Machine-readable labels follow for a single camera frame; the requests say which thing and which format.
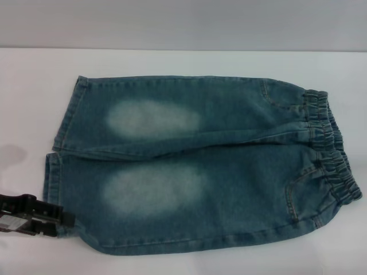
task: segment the blue denim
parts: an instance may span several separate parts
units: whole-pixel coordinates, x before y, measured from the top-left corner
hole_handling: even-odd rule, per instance
[[[326,92],[267,78],[79,77],[44,200],[114,255],[295,238],[361,198]]]

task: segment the pant leg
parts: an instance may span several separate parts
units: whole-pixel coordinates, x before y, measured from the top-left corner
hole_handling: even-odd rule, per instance
[[[79,77],[53,149],[141,160],[223,144],[306,144],[304,94],[263,78]]]
[[[258,245],[307,234],[359,196],[335,159],[304,145],[209,147],[141,162],[53,153],[45,198],[76,215],[59,237],[79,235],[107,254]]]

